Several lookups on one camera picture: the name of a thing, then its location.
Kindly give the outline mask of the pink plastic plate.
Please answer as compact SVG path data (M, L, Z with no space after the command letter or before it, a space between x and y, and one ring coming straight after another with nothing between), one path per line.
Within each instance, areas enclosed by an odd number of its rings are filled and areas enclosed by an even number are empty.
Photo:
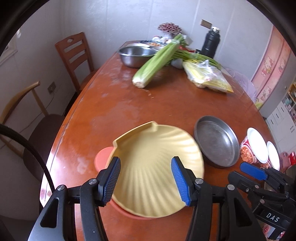
M114 149L113 146L105 147L97 153L97 155L95 156L95 159L94 159L94 166L95 166L95 169L97 170L97 172L100 172L102 169L105 169L108 158L109 158L110 154L113 152L113 149ZM154 218L137 216L137 215L134 215L128 211L125 211L123 208L121 208L119 205L117 205L112 199L109 203L117 212L121 213L122 215L124 215L128 218L132 218L132 219L136 219L136 220L153 220L154 219Z

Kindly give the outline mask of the round metal pan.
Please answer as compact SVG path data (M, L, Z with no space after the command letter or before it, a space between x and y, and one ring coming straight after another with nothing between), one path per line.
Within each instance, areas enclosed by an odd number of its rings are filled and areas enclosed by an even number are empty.
M239 159L239 142L236 134L221 119L206 115L194 126L194 139L205 161L216 168L228 168Z

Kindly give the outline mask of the yellow shell-shaped plate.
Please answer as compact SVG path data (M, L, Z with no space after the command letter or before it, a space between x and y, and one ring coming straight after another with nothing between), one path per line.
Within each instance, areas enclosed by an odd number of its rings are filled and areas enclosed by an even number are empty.
M185 203L171 171L174 156L196 177L204 176L202 153L181 128L150 121L115 139L109 159L118 157L121 171L112 201L144 218L165 217L183 209Z

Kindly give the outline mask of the white bowl red pattern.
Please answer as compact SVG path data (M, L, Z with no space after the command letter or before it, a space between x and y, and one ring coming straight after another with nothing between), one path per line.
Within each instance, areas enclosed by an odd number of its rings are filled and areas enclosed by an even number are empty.
M244 162L250 164L266 164L268 149L263 136L255 128L248 128L246 137L240 144L240 156Z

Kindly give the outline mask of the light wood curved chair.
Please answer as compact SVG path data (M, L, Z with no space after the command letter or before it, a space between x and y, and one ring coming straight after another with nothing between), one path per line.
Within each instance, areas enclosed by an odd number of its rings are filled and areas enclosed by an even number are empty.
M25 137L47 161L49 152L62 125L65 111L74 90L60 85L49 94L38 87L20 100L3 125ZM1 183L12 186L42 181L43 170L34 156L10 138L1 136Z

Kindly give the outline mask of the yellow food plastic bag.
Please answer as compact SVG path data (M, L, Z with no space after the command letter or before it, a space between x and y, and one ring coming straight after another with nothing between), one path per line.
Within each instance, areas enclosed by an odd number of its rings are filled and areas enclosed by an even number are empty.
M186 60L182 63L187 78L198 88L208 88L217 92L233 93L222 72L209 64L208 60Z

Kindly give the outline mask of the white foam net fruit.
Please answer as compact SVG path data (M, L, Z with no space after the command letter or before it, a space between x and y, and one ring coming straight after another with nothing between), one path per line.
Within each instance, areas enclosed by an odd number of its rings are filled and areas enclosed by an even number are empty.
M171 61L171 66L177 68L177 69L183 69L183 60L178 58L178 59L173 59Z

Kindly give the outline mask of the green stalks bundle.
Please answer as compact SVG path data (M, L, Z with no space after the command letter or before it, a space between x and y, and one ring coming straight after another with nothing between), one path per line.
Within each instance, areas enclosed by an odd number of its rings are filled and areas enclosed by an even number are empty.
M208 60L208 62L211 66L214 66L219 70L221 69L221 64L218 63L216 60L214 60L208 56L205 56L205 55L202 55L199 53L192 53L192 52L189 52L186 50L177 50L173 54L171 60L175 60L175 59L182 59L183 61L194 60L194 61L201 61L201 62Z

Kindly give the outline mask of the black thermos bottle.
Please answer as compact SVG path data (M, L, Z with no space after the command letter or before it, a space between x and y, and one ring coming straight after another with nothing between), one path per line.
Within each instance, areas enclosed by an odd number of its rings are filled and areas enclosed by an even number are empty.
M200 54L214 58L218 45L220 43L220 29L212 27L207 33Z

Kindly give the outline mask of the large celery bunch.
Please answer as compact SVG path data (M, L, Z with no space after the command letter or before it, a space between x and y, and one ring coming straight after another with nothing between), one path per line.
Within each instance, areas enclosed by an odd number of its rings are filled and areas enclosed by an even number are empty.
M155 76L172 59L179 46L185 42L184 36L178 34L165 47L160 49L135 73L132 83L137 88L145 88Z

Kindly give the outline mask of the stainless steel mixing bowl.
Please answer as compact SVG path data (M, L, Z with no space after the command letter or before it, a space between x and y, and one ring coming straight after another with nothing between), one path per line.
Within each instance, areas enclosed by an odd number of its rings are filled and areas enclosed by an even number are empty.
M118 50L123 65L130 68L141 68L157 51L149 47L126 46Z

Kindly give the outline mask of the orange wooden slat chair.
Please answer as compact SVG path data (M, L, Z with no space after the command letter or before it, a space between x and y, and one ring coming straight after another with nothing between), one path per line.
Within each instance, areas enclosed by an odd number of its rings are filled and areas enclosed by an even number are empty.
M72 83L78 94L84 89L91 78L97 72L94 68L90 48L84 32L70 35L55 44L55 48L70 75ZM79 83L75 70L84 62L87 62L90 73Z

